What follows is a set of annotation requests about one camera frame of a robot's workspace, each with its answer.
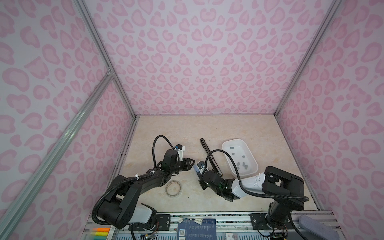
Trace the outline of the black stapler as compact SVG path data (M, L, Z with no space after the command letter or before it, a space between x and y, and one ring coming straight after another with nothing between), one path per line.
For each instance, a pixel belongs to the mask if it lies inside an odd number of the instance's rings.
M214 171L218 176L222 177L222 176L223 176L223 173L222 173L220 167L218 166L218 164L217 164L217 162L216 162L214 156L213 156L213 155L210 155L211 150L209 149L209 147L208 147L208 145L207 145L205 139L204 139L204 138L201 138L201 139L200 139L200 142L201 142L202 147L203 147L204 150L206 151L206 153L209 155L209 162L210 162L210 164L211 164L211 166L212 166L212 168L213 168L213 171Z

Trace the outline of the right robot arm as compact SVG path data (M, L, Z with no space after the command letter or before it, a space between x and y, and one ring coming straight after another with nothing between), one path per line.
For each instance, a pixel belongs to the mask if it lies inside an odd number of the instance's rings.
M266 167L262 174L250 178L241 178L235 170L234 179L224 179L213 170L209 170L207 162L216 153L229 153L224 150L213 150L208 153L205 161L194 166L202 189L210 188L216 195L229 202L239 200L245 196L262 199L272 199L267 213L261 220L256 220L266 229L288 228L288 222L293 211L302 211L304 203L309 201L305 196L304 180L294 174L288 173L273 166Z

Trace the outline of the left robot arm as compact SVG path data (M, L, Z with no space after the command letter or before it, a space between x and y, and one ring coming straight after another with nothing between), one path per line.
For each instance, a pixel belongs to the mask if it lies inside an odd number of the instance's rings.
M171 147L160 162L156 162L155 147L158 139L163 138ZM139 226L152 230L156 223L157 211L146 205L139 204L140 195L154 188L166 185L173 176L193 168L195 160L184 158L185 146L172 145L167 137L159 135L152 145L154 167L143 175L134 177L116 176L105 193L95 203L91 217L98 225L111 225L121 230L125 226L132 229Z

